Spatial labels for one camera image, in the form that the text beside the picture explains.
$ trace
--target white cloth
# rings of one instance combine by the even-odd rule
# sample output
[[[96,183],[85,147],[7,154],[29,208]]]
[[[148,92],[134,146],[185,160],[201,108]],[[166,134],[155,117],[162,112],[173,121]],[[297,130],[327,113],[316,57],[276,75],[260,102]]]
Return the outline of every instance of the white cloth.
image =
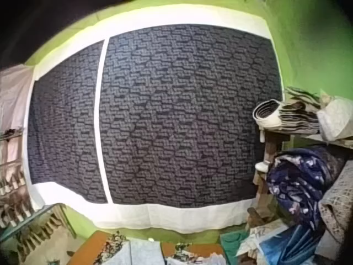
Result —
[[[335,141],[353,136],[353,101],[335,98],[317,116],[323,139]]]
[[[0,132],[22,128],[24,124],[27,96],[33,77],[33,67],[17,65],[0,72]],[[7,143],[7,150],[1,147],[1,162],[11,162],[21,158],[21,138],[13,138]],[[15,167],[8,167],[7,182],[10,182]]]
[[[23,127],[33,67],[17,65],[0,72],[0,131]]]
[[[102,265],[164,265],[164,258],[159,242],[132,238]]]

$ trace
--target fabric pile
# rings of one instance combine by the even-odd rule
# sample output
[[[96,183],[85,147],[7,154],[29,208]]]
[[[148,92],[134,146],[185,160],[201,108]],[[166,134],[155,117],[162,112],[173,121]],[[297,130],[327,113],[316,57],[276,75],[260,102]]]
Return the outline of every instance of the fabric pile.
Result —
[[[269,168],[269,190],[297,222],[315,230],[321,221],[318,203],[348,157],[347,149],[325,145],[281,152]]]
[[[317,134],[320,127],[316,112],[320,109],[320,99],[298,88],[288,87],[286,92],[290,95],[288,101],[271,99],[254,109],[256,123],[261,129]]]

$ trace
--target dark blue patterned fabric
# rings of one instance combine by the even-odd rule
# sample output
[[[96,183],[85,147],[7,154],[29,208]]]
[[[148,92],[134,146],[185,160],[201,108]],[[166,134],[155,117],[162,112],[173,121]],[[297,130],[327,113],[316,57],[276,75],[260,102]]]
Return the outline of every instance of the dark blue patterned fabric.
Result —
[[[316,229],[321,220],[318,202],[346,160],[347,151],[336,146],[313,145],[282,152],[269,169],[270,192],[295,220]]]

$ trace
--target geometric pattern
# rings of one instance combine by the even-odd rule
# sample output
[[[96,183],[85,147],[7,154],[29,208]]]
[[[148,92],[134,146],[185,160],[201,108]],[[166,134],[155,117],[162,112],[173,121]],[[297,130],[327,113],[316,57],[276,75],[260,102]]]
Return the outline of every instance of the geometric pattern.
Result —
[[[264,147],[252,111],[270,98],[281,100],[281,81],[268,39],[189,24],[110,38],[99,118],[113,202],[253,198]]]
[[[56,182],[94,203],[106,203],[93,126],[102,45],[81,50],[36,81],[28,119],[32,183]]]

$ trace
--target navy blue cloth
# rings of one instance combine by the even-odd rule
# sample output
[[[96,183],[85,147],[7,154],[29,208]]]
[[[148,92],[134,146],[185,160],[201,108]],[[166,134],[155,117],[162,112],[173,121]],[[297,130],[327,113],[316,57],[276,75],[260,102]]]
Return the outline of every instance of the navy blue cloth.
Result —
[[[298,265],[314,255],[324,230],[293,226],[260,243],[269,265]]]
[[[337,179],[348,152],[337,146],[313,145],[277,155],[270,165],[270,192],[297,222],[316,229],[321,221],[318,202]]]

